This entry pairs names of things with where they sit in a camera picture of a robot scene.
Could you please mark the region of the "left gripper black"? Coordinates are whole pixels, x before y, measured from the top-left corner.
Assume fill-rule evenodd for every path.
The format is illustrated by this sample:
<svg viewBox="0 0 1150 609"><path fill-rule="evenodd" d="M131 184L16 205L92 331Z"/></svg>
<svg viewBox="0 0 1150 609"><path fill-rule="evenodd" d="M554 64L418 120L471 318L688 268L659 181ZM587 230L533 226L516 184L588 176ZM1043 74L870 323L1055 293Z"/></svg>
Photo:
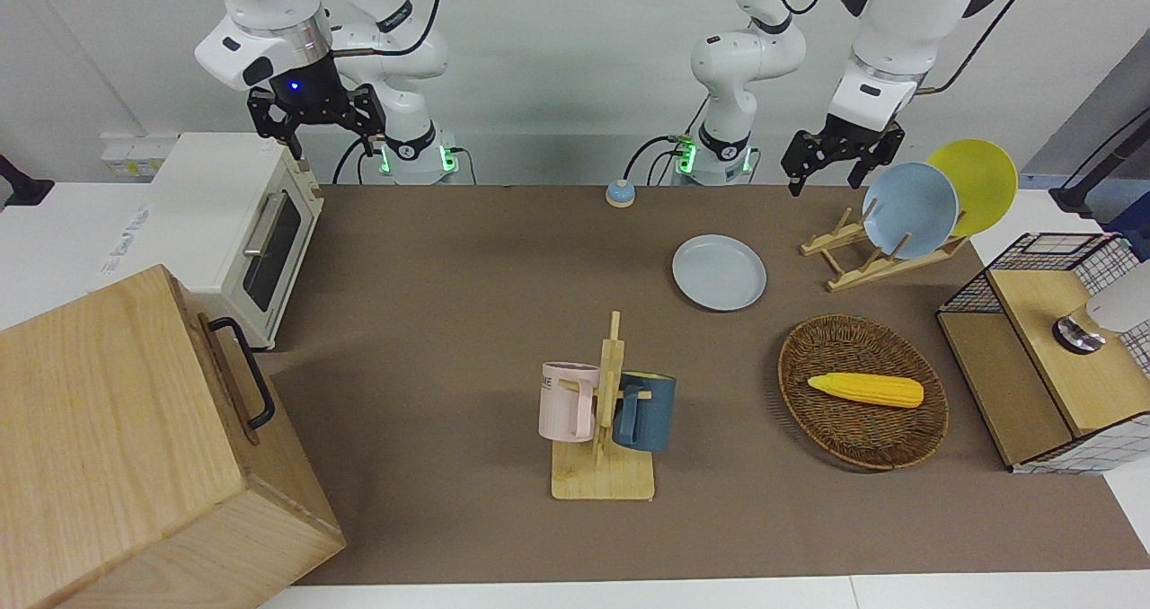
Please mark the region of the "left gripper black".
<svg viewBox="0 0 1150 609"><path fill-rule="evenodd" d="M894 162L907 132L892 121L883 130L871 130L837 115L827 115L818 133L798 130L782 154L781 165L789 176L790 195L799 196L805 175L812 175L837 162L854 160L848 175L850 188L862 187L862 180L880 164Z"/></svg>

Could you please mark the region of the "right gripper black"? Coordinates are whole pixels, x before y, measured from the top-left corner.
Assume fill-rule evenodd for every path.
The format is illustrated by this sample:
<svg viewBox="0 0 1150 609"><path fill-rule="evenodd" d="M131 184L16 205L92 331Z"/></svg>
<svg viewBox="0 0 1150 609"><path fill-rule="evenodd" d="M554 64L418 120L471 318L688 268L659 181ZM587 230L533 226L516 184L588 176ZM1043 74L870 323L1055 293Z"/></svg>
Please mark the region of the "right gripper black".
<svg viewBox="0 0 1150 609"><path fill-rule="evenodd" d="M371 84L346 88L340 74L292 70L270 80L270 88L254 86L247 109L256 133L284 141L297 162L305 160L296 130L334 125L360 137L363 157L375 154L375 137L385 133L385 110Z"/></svg>

